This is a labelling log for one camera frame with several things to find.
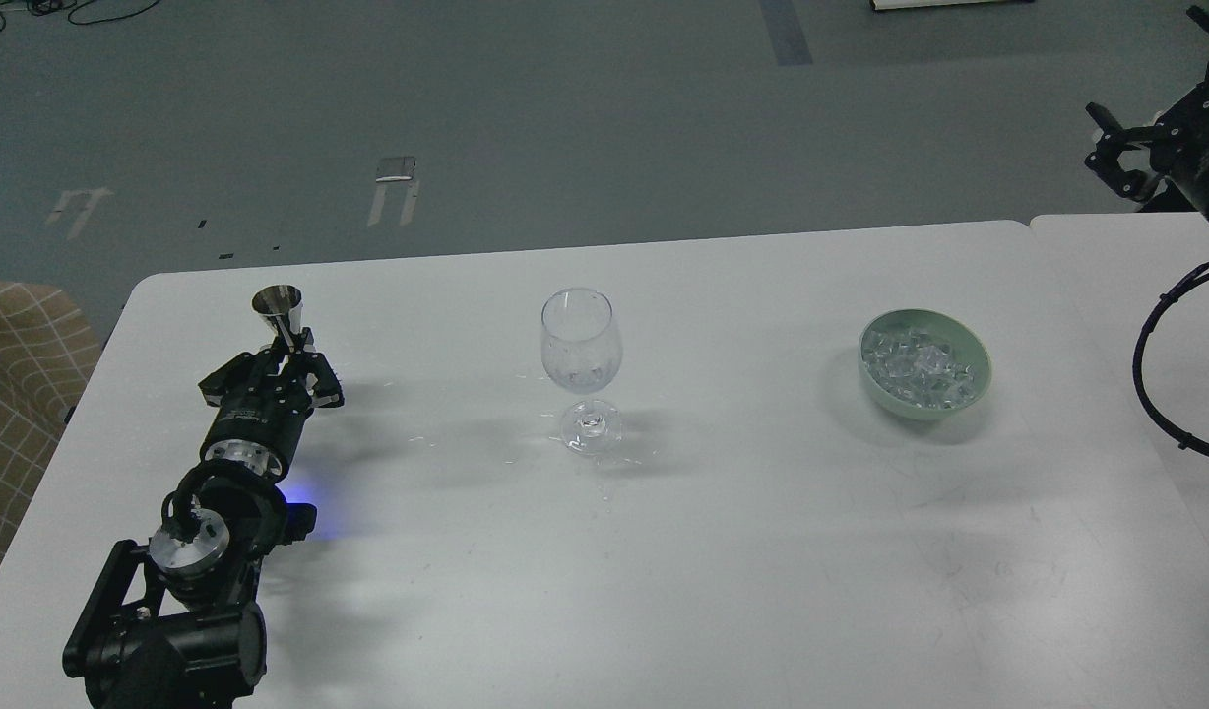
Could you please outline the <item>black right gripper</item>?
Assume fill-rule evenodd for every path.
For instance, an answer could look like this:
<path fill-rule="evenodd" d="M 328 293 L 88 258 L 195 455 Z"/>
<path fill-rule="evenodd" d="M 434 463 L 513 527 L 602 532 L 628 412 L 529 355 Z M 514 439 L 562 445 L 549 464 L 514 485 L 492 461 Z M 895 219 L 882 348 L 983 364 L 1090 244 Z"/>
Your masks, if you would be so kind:
<path fill-rule="evenodd" d="M 1209 36 L 1208 8 L 1190 5 L 1185 15 Z M 1209 221 L 1209 81 L 1198 83 L 1175 106 L 1167 109 L 1159 116 L 1159 125 L 1126 127 L 1097 102 L 1087 103 L 1084 109 L 1097 123 L 1099 136 L 1083 165 L 1094 171 L 1106 188 L 1121 198 L 1146 203 L 1157 194 L 1162 173 Z M 1159 149 L 1159 171 L 1156 167 L 1126 169 L 1121 165 L 1123 152 L 1153 152 L 1163 144 L 1167 145 Z"/>

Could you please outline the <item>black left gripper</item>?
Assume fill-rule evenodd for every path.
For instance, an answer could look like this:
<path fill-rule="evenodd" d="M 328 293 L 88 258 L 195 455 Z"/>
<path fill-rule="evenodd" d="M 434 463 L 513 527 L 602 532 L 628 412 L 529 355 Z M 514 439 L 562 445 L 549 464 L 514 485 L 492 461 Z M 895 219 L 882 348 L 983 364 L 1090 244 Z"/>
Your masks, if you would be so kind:
<path fill-rule="evenodd" d="M 285 358 L 273 347 L 241 352 L 199 381 L 201 396 L 216 409 L 199 459 L 239 463 L 270 482 L 287 478 L 312 410 L 345 407 L 345 390 L 311 329 L 294 338 L 289 352 L 301 386 L 277 384 Z"/>

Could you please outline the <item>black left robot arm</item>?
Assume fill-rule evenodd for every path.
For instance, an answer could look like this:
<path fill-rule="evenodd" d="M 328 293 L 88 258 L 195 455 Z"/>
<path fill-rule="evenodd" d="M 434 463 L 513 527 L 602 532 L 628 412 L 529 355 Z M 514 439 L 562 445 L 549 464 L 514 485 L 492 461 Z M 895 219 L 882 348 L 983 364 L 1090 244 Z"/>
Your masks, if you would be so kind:
<path fill-rule="evenodd" d="M 96 708 L 231 708 L 267 671 L 264 559 L 316 530 L 280 482 L 303 426 L 343 407 L 308 328 L 278 332 L 199 382 L 216 410 L 199 461 L 160 505 L 146 542 L 112 544 L 63 650 Z"/>

